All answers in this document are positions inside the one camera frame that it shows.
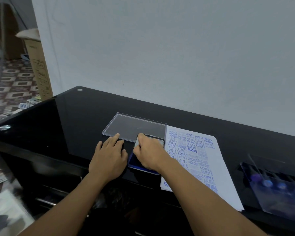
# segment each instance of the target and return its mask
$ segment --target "clear acrylic tray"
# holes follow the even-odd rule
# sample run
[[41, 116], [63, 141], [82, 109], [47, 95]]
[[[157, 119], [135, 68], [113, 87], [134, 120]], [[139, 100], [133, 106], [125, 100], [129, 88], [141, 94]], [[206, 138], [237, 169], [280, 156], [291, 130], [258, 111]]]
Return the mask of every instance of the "clear acrylic tray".
[[116, 113], [110, 123], [105, 127], [102, 134], [112, 137], [119, 133], [119, 139], [135, 142], [139, 133], [149, 134], [165, 139], [166, 128], [166, 123]]

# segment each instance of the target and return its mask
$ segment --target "glossy black tabletop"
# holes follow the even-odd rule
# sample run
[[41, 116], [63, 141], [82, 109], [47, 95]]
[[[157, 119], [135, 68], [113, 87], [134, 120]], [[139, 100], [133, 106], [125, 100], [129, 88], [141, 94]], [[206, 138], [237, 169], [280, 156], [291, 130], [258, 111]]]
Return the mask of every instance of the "glossy black tabletop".
[[[0, 122], [0, 142], [87, 168], [102, 131], [117, 113], [215, 136], [248, 218], [285, 229], [295, 222], [264, 213], [239, 164], [248, 154], [295, 164], [295, 137], [174, 108], [75, 87]], [[125, 142], [130, 154], [134, 143]], [[160, 176], [127, 169], [122, 178], [160, 192]], [[163, 192], [167, 197], [171, 192]]]

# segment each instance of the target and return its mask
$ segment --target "right hand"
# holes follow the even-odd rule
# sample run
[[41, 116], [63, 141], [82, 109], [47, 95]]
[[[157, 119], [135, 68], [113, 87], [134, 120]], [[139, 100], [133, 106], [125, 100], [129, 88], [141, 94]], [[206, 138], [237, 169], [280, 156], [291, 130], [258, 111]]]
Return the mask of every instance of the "right hand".
[[155, 138], [148, 138], [140, 133], [138, 135], [139, 145], [133, 149], [142, 166], [159, 172], [162, 163], [171, 159], [169, 154], [164, 150], [160, 142]]

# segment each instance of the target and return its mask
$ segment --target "cardboard box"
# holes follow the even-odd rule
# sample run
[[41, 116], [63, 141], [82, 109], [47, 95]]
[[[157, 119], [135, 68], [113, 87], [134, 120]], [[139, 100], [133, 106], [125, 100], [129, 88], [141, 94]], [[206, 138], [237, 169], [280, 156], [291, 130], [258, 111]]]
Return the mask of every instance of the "cardboard box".
[[53, 97], [38, 29], [23, 30], [16, 36], [25, 42], [41, 99], [46, 100]]

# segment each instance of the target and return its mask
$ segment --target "patterned carpet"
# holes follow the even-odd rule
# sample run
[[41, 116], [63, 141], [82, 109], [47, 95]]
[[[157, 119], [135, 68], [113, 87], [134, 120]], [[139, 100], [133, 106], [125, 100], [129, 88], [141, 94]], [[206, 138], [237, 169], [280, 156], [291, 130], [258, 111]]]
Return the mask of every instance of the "patterned carpet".
[[31, 63], [23, 59], [5, 61], [0, 83], [0, 114], [17, 110], [20, 103], [37, 94]]

